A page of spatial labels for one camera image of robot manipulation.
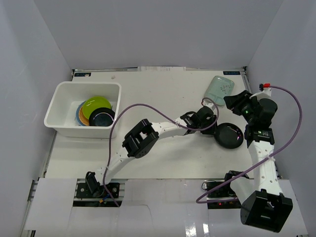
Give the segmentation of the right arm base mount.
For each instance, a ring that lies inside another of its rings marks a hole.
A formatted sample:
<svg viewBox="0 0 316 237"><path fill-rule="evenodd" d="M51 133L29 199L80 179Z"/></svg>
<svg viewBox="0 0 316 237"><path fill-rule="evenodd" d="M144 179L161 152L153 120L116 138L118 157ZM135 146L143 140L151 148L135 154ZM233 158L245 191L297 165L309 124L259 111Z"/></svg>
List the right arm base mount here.
<svg viewBox="0 0 316 237"><path fill-rule="evenodd" d="M202 183L201 188L204 191L209 191L212 188L222 184L223 181L220 180L206 180ZM237 198L235 192L228 186L221 187L220 189L210 193L207 196L209 200L219 199L219 202L208 203L207 207L211 209L240 209L241 204L239 201L224 201L225 199L235 199Z"/></svg>

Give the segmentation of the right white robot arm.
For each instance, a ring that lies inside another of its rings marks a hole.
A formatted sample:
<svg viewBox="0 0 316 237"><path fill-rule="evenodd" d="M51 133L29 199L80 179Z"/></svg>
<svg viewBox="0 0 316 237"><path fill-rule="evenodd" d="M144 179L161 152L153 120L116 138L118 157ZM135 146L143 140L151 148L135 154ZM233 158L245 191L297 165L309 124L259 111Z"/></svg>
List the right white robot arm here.
<svg viewBox="0 0 316 237"><path fill-rule="evenodd" d="M292 199L285 197L279 185L274 160L274 135L270 128L277 104L264 92L247 90L226 96L227 109L247 122L244 138L254 165L254 181L243 174L223 184L223 192L237 196L240 219L244 225L279 233L293 209Z"/></svg>

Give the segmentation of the woven bamboo round tray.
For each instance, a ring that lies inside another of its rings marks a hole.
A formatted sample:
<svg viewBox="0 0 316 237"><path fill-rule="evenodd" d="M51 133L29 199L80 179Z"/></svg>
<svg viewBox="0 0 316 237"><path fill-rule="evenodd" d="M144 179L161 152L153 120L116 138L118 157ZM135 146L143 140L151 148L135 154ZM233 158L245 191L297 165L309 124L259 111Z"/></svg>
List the woven bamboo round tray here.
<svg viewBox="0 0 316 237"><path fill-rule="evenodd" d="M80 107L79 109L79 112L78 112L78 118L79 118L79 121L84 125L84 126L89 126L89 119L87 119L83 112L82 112L82 106Z"/></svg>

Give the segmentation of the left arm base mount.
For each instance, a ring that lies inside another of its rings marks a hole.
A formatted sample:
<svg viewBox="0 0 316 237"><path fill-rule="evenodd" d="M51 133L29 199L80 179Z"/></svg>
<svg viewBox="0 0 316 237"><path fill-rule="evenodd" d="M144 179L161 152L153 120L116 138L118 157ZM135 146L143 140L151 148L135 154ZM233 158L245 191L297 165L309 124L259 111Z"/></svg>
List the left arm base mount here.
<svg viewBox="0 0 316 237"><path fill-rule="evenodd" d="M125 183L109 183L107 189L118 205L115 204L103 185L100 185L92 193L86 181L79 179L75 189L73 207L120 207L124 196Z"/></svg>

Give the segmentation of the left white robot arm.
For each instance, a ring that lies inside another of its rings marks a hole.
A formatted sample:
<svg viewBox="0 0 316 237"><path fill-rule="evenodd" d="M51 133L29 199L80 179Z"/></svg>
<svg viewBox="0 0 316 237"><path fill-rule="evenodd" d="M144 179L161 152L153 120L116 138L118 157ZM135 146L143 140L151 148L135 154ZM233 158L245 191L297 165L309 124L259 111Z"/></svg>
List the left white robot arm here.
<svg viewBox="0 0 316 237"><path fill-rule="evenodd" d="M109 145L109 157L106 166L96 172L87 172L85 182L87 191L94 197L102 197L112 178L129 162L146 156L154 144L161 139L185 136L195 132L213 131L217 125L218 116L208 106L203 106L198 112L187 112L176 119L167 122L149 122L143 119L138 122L125 136L121 148L112 152Z"/></svg>

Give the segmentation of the lime green round plate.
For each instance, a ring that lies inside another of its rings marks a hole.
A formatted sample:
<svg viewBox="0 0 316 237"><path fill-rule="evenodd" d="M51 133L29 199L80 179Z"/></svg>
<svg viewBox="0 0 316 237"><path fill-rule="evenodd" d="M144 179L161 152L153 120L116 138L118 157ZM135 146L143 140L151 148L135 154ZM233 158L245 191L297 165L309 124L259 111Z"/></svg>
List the lime green round plate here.
<svg viewBox="0 0 316 237"><path fill-rule="evenodd" d="M105 97L94 96L84 102L82 106L82 113L87 119L89 119L92 112L99 108L111 109L112 105Z"/></svg>

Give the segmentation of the blue round plate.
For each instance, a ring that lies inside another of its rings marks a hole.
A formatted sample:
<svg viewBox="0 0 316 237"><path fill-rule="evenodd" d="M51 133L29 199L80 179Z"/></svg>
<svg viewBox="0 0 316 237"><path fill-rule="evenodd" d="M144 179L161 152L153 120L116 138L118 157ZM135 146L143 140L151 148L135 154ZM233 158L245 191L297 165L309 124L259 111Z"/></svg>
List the blue round plate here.
<svg viewBox="0 0 316 237"><path fill-rule="evenodd" d="M77 123L78 123L80 126L84 126L84 125L79 121L78 112L79 112L80 107L83 106L84 103L85 103L85 101L83 101L83 102L78 106L78 108L77 108L77 110L76 110L76 121L77 121Z"/></svg>

